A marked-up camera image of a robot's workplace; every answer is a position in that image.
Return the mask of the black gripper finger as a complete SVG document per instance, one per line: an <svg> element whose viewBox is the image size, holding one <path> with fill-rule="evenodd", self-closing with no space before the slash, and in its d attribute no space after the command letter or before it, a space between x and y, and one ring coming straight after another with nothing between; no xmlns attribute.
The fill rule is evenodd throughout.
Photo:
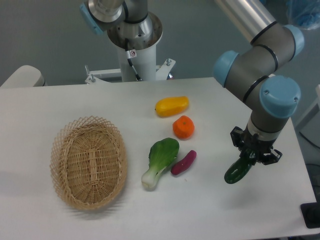
<svg viewBox="0 0 320 240"><path fill-rule="evenodd" d="M277 163L283 156L282 152L277 149L271 149L269 153L258 152L255 161L263 165L271 165Z"/></svg>
<svg viewBox="0 0 320 240"><path fill-rule="evenodd" d="M244 131L238 126L235 126L233 130L230 132L232 144L234 147L236 147L240 151L240 154L239 154L240 157L243 156L243 149L244 149L243 134L244 134Z"/></svg>

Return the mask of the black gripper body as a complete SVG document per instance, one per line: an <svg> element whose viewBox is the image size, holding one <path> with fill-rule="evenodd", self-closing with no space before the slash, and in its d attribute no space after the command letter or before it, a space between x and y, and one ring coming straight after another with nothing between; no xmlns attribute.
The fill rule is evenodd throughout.
<svg viewBox="0 0 320 240"><path fill-rule="evenodd" d="M256 151L257 155L258 152L261 153L269 153L271 149L273 148L273 144L275 140L261 140L259 139L259 135L255 133L252 135L248 129L244 130L243 136L242 136L243 142L244 142L244 150L251 149Z"/></svg>

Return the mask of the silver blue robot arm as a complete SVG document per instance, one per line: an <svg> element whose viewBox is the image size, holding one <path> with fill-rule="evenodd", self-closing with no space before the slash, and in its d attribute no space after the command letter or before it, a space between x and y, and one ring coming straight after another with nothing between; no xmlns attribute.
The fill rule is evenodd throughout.
<svg viewBox="0 0 320 240"><path fill-rule="evenodd" d="M249 167L279 161L282 154L273 144L301 97L291 78L275 75L304 47L303 33L295 26L282 26L258 0L219 0L217 5L250 42L243 54L223 53L215 62L213 76L220 85L251 109L245 129L231 131L240 150L237 164ZM148 10L145 0L87 0L80 13L97 35L107 33L118 48L124 82L164 80L164 67L156 67L156 44L163 28Z"/></svg>

